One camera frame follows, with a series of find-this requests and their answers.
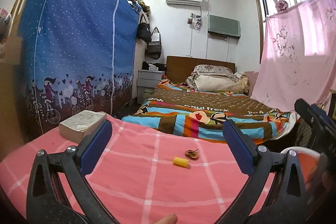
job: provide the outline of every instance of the hanging bag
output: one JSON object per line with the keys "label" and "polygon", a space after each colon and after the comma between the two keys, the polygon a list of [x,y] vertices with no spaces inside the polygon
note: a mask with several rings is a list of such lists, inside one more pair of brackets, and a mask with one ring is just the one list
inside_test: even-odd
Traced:
{"label": "hanging bag", "polygon": [[138,25],[138,30],[136,32],[136,36],[137,36],[137,38],[142,39],[146,43],[149,43],[149,42],[152,41],[151,27],[146,22],[146,18],[143,14],[141,15],[141,18],[140,18],[140,24]]}
{"label": "hanging bag", "polygon": [[161,35],[159,29],[155,27],[152,33],[152,41],[147,44],[146,55],[152,59],[158,60],[161,56],[161,51]]}

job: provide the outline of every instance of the black device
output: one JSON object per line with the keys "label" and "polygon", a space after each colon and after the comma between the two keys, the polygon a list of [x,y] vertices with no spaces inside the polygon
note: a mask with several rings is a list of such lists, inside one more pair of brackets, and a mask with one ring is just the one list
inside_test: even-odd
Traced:
{"label": "black device", "polygon": [[[324,112],[302,99],[296,102],[295,109],[302,118],[309,120],[307,122],[317,139],[326,138],[332,144],[336,143],[336,129]],[[44,150],[37,153],[27,192],[28,223],[119,223],[100,202],[84,177],[93,171],[111,135],[111,123],[103,121],[77,147],[70,146],[63,153],[51,155]],[[231,120],[224,122],[223,135],[241,171],[249,178],[215,224],[315,223],[309,222],[313,219],[311,216],[326,197],[321,184],[322,175],[335,170],[332,150],[326,146],[323,149],[310,189],[306,191],[300,162],[294,150],[280,154],[269,151],[263,145],[256,146]],[[65,173],[85,216],[71,208],[58,172]],[[270,173],[275,173],[275,177],[266,201],[259,212],[250,215]]]}

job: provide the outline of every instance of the blue wardrobe cover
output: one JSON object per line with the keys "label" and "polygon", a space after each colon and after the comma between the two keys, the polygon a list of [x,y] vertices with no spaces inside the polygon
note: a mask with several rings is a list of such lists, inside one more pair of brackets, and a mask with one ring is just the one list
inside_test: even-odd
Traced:
{"label": "blue wardrobe cover", "polygon": [[137,26],[127,0],[27,0],[21,90],[43,132],[84,109],[110,114],[131,99]]}

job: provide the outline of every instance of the nightstand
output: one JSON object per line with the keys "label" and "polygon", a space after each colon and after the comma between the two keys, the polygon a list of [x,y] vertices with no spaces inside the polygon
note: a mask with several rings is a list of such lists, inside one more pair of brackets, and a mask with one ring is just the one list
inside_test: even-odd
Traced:
{"label": "nightstand", "polygon": [[154,71],[141,69],[138,72],[138,79],[136,85],[138,87],[137,103],[142,104],[151,93],[158,83],[161,82],[164,71]]}

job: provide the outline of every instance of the wooden headboard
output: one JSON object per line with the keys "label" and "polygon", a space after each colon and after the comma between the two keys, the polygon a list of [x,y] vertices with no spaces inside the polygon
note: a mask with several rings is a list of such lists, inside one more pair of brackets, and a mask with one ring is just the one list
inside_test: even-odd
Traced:
{"label": "wooden headboard", "polygon": [[166,75],[174,83],[182,83],[191,75],[197,65],[213,65],[227,67],[236,72],[236,64],[223,61],[200,59],[182,56],[167,56]]}

